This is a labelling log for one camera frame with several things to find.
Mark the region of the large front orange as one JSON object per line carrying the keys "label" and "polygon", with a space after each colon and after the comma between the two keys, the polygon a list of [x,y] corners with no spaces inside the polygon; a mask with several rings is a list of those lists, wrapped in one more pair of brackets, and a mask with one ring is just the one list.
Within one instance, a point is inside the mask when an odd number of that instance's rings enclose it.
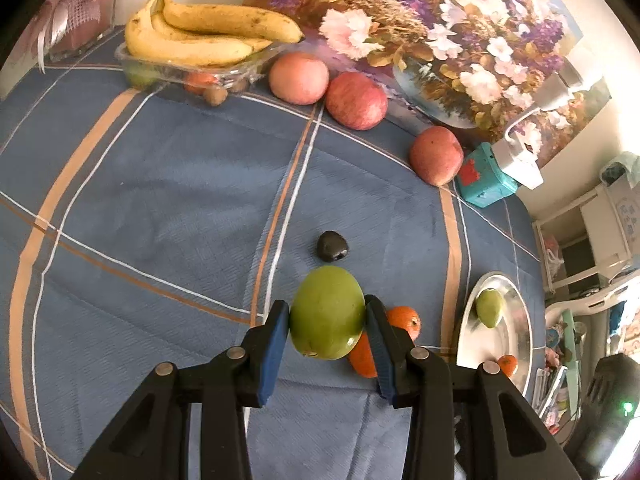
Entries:
{"label": "large front orange", "polygon": [[361,377],[375,378],[378,376],[366,332],[362,333],[356,346],[349,352],[347,359],[354,371]]}

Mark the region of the round green apple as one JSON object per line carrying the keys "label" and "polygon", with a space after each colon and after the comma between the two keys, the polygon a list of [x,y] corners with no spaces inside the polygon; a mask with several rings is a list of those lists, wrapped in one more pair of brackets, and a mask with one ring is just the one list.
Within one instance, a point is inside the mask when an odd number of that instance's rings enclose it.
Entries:
{"label": "round green apple", "polygon": [[304,278],[291,306],[294,347],[307,358],[343,359],[359,341],[365,317],[356,278],[339,266],[320,266]]}

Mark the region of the small orange on tray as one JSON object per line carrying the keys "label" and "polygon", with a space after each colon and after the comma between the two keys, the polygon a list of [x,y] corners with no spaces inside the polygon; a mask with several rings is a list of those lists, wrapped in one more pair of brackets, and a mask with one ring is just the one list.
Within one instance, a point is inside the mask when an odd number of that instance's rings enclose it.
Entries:
{"label": "small orange on tray", "polygon": [[506,375],[506,377],[512,378],[518,371],[518,358],[513,354],[500,356],[497,363],[500,370]]}

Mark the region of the silver metal tray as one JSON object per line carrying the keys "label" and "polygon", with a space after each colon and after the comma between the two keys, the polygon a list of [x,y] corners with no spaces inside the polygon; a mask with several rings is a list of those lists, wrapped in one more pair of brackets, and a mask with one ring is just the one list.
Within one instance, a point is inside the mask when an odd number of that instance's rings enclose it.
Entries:
{"label": "silver metal tray", "polygon": [[[494,328],[480,322],[475,310],[475,299],[485,289],[495,289],[506,302],[502,319]],[[477,368],[505,354],[514,356],[518,362],[511,380],[518,391],[525,394],[532,372],[532,323],[526,303],[511,279],[501,272],[489,272],[480,277],[466,300],[459,326],[456,364]]]}

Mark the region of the white shelf unit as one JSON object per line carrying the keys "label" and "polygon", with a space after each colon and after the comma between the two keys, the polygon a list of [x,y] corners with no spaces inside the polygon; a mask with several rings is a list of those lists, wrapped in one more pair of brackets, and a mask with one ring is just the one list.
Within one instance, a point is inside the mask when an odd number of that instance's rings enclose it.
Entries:
{"label": "white shelf unit", "polygon": [[[585,278],[611,283],[639,266],[639,157],[625,152],[600,170],[590,191],[533,223],[541,249],[544,291],[553,294]],[[589,244],[593,265],[570,273],[562,249]]]}

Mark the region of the blue plaid tablecloth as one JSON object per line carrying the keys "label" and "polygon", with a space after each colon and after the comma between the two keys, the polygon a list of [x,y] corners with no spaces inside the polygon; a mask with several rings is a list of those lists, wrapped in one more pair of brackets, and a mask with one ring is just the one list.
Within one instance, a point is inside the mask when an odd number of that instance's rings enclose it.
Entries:
{"label": "blue plaid tablecloth", "polygon": [[264,86],[217,107],[134,90],[120,40],[30,70],[1,104],[1,419],[38,478],[68,478],[157,363],[207,362],[291,300],[326,231],[443,356],[475,282],[508,274],[544,364],[520,200],[476,209],[424,184],[416,132],[393,122],[352,132]]}

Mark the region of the lone dark plum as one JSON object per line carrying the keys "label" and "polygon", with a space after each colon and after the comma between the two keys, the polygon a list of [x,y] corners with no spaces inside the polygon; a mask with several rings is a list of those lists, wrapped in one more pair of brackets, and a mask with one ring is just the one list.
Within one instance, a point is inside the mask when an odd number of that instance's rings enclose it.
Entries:
{"label": "lone dark plum", "polygon": [[323,232],[316,245],[316,255],[325,262],[334,262],[348,255],[349,246],[344,237],[335,231]]}

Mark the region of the right red apple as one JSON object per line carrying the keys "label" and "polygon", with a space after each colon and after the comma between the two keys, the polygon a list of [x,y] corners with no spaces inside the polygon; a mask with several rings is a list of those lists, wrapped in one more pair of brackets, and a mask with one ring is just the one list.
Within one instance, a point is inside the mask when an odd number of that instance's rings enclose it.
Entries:
{"label": "right red apple", "polygon": [[447,128],[433,126],[414,140],[409,164],[427,184],[444,186],[459,172],[464,154],[456,136]]}

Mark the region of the red apple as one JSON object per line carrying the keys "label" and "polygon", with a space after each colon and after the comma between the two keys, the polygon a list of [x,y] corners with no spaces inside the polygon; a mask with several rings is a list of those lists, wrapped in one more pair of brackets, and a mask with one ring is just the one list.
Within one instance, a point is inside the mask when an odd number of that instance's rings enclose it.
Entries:
{"label": "red apple", "polygon": [[427,184],[444,186],[459,172],[464,154],[456,136],[447,128],[433,126],[414,140],[409,164]]}
{"label": "red apple", "polygon": [[342,126],[370,130],[385,118],[387,96],[379,84],[357,72],[341,73],[329,84],[326,110]]}

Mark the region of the white desk lamp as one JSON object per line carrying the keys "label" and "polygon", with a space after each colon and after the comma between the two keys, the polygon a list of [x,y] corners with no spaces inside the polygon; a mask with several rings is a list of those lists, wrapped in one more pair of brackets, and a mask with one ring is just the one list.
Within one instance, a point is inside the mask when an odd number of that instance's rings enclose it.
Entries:
{"label": "white desk lamp", "polygon": [[506,124],[503,138],[492,144],[491,151],[500,170],[530,190],[544,183],[537,166],[537,156],[515,133],[515,128],[538,112],[552,112],[566,105],[577,91],[585,89],[585,77],[568,56],[547,77],[533,95],[533,103]]}

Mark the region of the clear plastic fruit container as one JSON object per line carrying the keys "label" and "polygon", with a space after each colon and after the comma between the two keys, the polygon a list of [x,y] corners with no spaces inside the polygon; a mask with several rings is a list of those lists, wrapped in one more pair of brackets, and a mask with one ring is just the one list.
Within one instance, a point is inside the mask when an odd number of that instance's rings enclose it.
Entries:
{"label": "clear plastic fruit container", "polygon": [[115,51],[128,82],[136,89],[150,90],[160,84],[178,84],[192,93],[209,87],[240,93],[268,72],[268,66],[282,52],[284,44],[272,44],[246,60],[228,67],[192,67],[169,62],[152,62],[130,55],[125,44]]}

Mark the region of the middle red apple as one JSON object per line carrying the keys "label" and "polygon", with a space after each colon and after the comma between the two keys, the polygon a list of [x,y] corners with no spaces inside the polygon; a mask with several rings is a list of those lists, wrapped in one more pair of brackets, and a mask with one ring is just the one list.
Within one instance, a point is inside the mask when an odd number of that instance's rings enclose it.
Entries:
{"label": "middle red apple", "polygon": [[385,118],[387,96],[379,84],[357,72],[341,73],[329,84],[326,110],[342,126],[370,130]]}

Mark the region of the pale pink apple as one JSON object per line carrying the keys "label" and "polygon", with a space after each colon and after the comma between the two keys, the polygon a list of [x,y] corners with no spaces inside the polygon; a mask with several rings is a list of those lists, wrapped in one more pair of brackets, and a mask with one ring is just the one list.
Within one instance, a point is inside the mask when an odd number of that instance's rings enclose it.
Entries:
{"label": "pale pink apple", "polygon": [[329,82],[326,63],[306,52],[288,52],[280,56],[268,74],[271,92],[294,105],[317,103],[326,93]]}

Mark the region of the floral painting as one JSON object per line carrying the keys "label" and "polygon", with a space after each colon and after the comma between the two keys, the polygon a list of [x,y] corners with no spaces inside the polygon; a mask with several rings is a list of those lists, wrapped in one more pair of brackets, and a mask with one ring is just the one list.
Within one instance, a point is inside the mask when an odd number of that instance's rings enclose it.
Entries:
{"label": "floral painting", "polygon": [[376,78],[464,144],[521,139],[539,165],[610,100],[604,81],[556,110],[534,95],[582,33],[561,0],[246,0],[284,13],[340,70]]}

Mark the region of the yellow banana bunch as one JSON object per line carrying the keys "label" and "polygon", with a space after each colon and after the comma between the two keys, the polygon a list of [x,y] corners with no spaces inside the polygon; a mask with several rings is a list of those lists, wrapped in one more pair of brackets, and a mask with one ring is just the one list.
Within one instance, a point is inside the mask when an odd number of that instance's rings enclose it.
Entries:
{"label": "yellow banana bunch", "polygon": [[288,16],[254,6],[148,0],[125,26],[130,55],[186,67],[238,64],[272,44],[298,44],[304,33]]}

